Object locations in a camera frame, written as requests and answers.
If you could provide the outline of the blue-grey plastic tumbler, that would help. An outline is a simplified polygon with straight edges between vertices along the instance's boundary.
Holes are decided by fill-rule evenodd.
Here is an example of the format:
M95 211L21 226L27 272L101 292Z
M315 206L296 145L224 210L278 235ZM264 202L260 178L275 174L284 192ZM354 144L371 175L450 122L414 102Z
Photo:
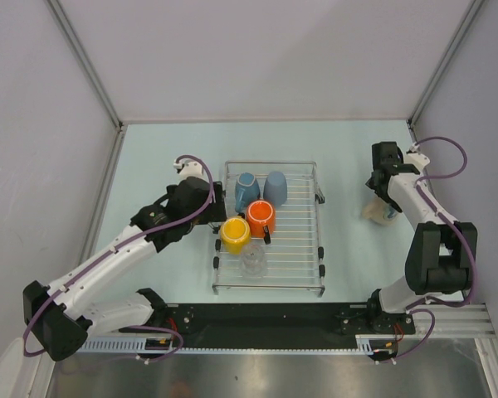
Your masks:
M274 207L282 206L287 201L287 180L283 172L270 172L264 183L263 198Z

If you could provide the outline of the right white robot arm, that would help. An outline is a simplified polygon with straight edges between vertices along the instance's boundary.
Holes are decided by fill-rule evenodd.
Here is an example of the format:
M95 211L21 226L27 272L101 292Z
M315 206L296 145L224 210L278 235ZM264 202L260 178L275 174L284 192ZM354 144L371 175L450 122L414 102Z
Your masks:
M406 313L423 303L452 308L471 301L476 279L477 228L459 221L434 197L424 172L430 163L414 143L404 152L395 142L371 147L373 171L366 182L373 200L362 210L363 218L388 226L403 215L413 228L413 238L403 276L377 289L368 301L366 322L375 332L387 332L396 314ZM443 295L467 292L460 302Z

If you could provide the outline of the blue textured ceramic mug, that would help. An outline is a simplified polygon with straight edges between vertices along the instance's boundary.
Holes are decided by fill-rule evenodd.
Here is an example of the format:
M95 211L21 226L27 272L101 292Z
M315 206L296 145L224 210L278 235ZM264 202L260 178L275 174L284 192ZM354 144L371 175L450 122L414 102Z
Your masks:
M261 190L254 174L243 172L235 185L235 212L243 212L252 202L261 198Z

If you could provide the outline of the yellow ceramic mug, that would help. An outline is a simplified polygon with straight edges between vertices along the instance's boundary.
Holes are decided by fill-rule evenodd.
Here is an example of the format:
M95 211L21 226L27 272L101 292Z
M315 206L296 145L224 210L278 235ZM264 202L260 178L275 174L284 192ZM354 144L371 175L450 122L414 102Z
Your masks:
M222 224L220 236L225 250L232 255L239 255L244 246L251 242L250 226L245 219L234 216Z

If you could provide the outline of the beige ceramic mug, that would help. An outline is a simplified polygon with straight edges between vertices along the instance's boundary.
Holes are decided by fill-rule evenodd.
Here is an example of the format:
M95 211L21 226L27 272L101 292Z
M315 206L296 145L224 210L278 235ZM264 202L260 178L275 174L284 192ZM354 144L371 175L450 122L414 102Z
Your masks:
M390 226L397 220L399 212L379 197L374 197L363 208L361 216L381 226Z

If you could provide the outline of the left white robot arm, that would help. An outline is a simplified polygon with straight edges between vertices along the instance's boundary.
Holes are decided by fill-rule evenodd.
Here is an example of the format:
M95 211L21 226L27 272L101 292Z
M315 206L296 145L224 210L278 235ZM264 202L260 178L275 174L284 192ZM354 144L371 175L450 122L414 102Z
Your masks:
M186 177L166 194L142 207L130 223L96 255L48 285L38 281L22 291L23 317L50 358L59 362L85 341L112 331L155 332L168 323L168 306L151 288L119 302L95 305L95 296L132 266L180 241L195 226L227 219L219 181Z

